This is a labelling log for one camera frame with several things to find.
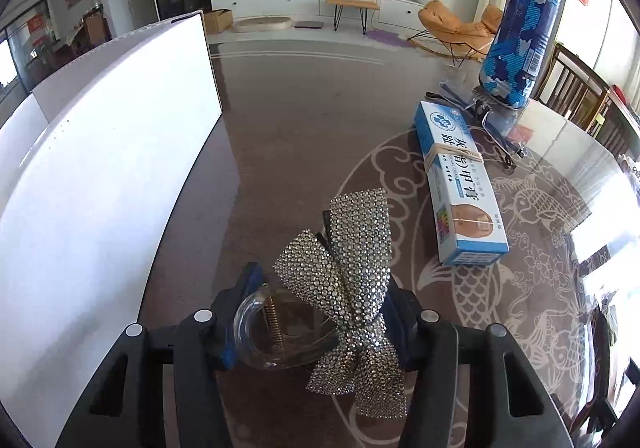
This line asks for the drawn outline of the round cat scratcher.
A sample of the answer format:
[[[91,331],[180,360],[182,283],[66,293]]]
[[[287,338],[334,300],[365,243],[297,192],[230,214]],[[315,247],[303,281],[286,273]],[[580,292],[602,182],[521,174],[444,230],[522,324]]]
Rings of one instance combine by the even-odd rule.
[[[294,22],[290,17],[254,17],[236,20],[233,30],[238,33],[273,32],[292,29]]]

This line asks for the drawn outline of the white tv cabinet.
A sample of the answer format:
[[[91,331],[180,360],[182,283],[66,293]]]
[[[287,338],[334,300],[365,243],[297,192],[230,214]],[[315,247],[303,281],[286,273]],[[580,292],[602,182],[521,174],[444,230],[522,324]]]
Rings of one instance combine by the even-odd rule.
[[[370,12],[368,26],[391,30],[423,29],[418,18],[422,5],[412,0],[375,0],[380,9]],[[213,10],[230,9],[233,20],[254,17],[290,17],[296,20],[322,20],[329,26],[333,22],[332,6],[326,0],[212,0]],[[343,22],[360,23],[357,9],[345,8]]]

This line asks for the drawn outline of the rhinestone bow hair clip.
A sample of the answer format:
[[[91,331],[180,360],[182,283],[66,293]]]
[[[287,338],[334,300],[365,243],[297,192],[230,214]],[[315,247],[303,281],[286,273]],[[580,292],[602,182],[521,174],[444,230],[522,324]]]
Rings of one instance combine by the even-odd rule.
[[[276,286],[241,304],[238,355],[258,370],[309,364],[311,392],[350,395],[362,416],[402,419],[404,378],[382,314],[392,278],[386,191],[341,194],[323,220],[321,234],[301,231],[274,261]]]

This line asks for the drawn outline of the wooden bench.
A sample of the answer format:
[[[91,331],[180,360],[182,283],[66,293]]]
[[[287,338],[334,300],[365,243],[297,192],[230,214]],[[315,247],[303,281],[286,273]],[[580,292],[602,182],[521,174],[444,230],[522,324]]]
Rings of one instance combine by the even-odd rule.
[[[326,0],[326,4],[332,6],[333,12],[333,30],[337,31],[343,18],[345,8],[357,9],[361,24],[361,33],[368,32],[369,14],[377,12],[380,5],[375,0]]]

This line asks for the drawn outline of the brown cardboard box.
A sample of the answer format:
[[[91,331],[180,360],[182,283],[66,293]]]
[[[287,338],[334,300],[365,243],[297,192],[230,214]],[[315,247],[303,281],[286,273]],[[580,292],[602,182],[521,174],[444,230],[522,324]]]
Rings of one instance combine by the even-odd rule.
[[[233,26],[233,15],[230,9],[216,9],[204,14],[204,26],[207,34],[219,34]]]

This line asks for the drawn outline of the white cardboard sorting box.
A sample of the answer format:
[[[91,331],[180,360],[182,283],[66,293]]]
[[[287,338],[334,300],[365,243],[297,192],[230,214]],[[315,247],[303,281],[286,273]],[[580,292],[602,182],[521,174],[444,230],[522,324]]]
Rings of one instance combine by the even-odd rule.
[[[200,12],[68,64],[1,130],[1,409],[52,447],[137,321],[156,251],[221,116]]]

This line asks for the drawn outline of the blue camouflage bottle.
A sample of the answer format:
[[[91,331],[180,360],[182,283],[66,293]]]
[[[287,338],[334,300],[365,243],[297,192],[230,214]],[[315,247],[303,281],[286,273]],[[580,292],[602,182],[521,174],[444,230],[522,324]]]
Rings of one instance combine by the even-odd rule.
[[[500,26],[480,69],[480,86],[511,109],[527,104],[561,0],[506,0]]]

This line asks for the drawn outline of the blue white ointment box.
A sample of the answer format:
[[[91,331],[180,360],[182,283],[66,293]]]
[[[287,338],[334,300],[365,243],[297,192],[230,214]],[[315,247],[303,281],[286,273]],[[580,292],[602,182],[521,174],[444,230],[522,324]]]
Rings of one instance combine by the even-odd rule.
[[[430,188],[438,258],[446,266],[488,266],[509,252],[482,155],[461,112],[421,101],[414,126]]]

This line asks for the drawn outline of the wooden dining chair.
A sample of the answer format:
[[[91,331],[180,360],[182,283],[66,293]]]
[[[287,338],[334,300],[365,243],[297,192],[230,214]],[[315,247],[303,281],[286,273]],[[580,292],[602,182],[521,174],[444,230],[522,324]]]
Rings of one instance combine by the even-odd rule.
[[[591,136],[604,124],[610,88],[574,52],[556,43],[533,98]]]

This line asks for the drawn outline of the orange lounge chair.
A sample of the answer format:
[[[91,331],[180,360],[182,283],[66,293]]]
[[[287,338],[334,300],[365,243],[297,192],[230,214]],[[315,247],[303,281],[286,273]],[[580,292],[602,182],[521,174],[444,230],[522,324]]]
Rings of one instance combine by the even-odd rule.
[[[483,62],[498,32],[503,11],[488,4],[477,22],[462,22],[440,0],[431,0],[418,12],[423,30],[409,36],[407,43],[439,57]],[[446,55],[420,42],[431,36],[446,49]]]

